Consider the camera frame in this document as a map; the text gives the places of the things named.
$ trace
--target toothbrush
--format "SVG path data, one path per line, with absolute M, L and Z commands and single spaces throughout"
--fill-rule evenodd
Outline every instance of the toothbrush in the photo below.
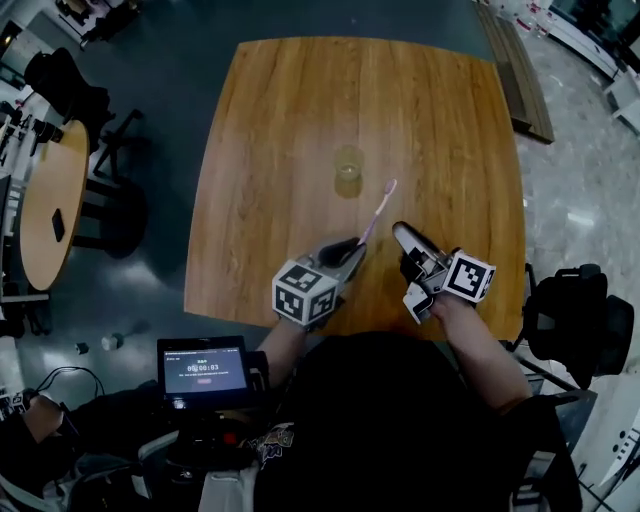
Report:
M 382 199 L 380 206 L 378 206 L 376 213 L 373 215 L 373 219 L 371 219 L 371 224 L 369 224 L 369 227 L 365 230 L 364 234 L 362 235 L 362 238 L 360 238 L 360 240 L 358 241 L 358 245 L 362 245 L 366 243 L 367 239 L 369 238 L 369 235 L 373 231 L 373 226 L 375 226 L 376 221 L 378 220 L 378 217 L 380 217 L 380 214 L 382 213 L 382 210 L 384 210 L 384 207 L 387 206 L 387 201 L 389 201 L 391 194 L 393 194 L 393 191 L 396 189 L 396 185 L 398 185 L 398 180 L 396 180 L 395 178 L 387 181 L 387 184 L 384 187 L 384 198 Z

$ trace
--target black chair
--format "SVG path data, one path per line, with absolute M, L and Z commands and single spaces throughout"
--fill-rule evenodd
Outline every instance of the black chair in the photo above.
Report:
M 607 276 L 598 265 L 562 269 L 536 284 L 527 265 L 531 296 L 524 306 L 523 339 L 537 359 L 565 365 L 582 389 L 599 375 L 617 375 L 631 344 L 634 310 L 628 302 L 607 296 Z
M 102 87 L 87 84 L 65 48 L 59 48 L 51 55 L 38 53 L 27 65 L 24 77 L 26 83 L 63 116 L 64 123 L 71 119 L 82 122 L 89 135 L 91 153 L 99 149 L 100 140 L 107 144 L 104 155 L 94 169 L 95 175 L 106 177 L 98 168 L 110 157 L 112 177 L 117 181 L 116 151 L 125 145 L 148 142 L 141 137 L 123 137 L 131 120 L 142 117 L 139 110 L 133 110 L 115 133 L 106 132 L 101 137 L 104 125 L 115 118 L 115 114 L 109 112 L 109 93 Z

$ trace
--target screen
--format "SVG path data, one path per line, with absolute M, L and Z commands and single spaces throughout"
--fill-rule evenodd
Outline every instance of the screen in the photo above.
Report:
M 240 350 L 232 347 L 165 352 L 164 387 L 168 394 L 245 389 Z

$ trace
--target square wooden table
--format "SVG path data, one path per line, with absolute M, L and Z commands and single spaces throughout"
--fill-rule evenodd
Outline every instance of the square wooden table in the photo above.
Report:
M 334 158 L 363 155 L 345 194 Z M 495 66 L 427 46 L 309 37 L 238 46 L 204 155 L 191 224 L 185 310 L 271 326 L 271 279 L 327 236 L 360 236 L 385 183 L 397 189 L 327 334 L 418 327 L 402 303 L 404 220 L 445 251 L 497 266 L 478 311 L 515 339 L 524 295 L 524 211 L 511 122 Z

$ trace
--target small monitor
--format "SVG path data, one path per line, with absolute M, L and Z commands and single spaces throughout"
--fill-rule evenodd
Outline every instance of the small monitor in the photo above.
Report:
M 241 336 L 158 340 L 158 377 L 173 409 L 235 409 L 250 401 Z
M 238 347 L 175 350 L 164 353 L 167 393 L 208 393 L 245 389 Z

